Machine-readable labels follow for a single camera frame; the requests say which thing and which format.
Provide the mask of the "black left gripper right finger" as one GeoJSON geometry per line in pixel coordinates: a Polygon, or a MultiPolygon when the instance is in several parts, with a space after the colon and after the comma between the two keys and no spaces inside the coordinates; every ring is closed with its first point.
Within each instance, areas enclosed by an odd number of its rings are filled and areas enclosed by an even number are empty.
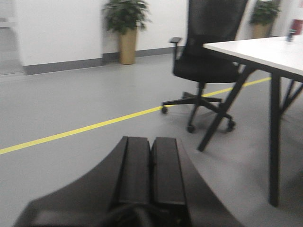
{"type": "Polygon", "coordinates": [[[190,224],[176,140],[157,137],[152,146],[153,201],[165,209],[178,227],[190,224]]]}

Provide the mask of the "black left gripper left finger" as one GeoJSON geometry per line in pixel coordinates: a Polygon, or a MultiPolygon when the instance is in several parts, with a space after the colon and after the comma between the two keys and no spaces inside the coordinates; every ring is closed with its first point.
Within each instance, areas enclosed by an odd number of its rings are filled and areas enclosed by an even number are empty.
{"type": "Polygon", "coordinates": [[[116,178],[110,210],[150,203],[150,145],[147,138],[123,136],[109,161],[116,178]]]}

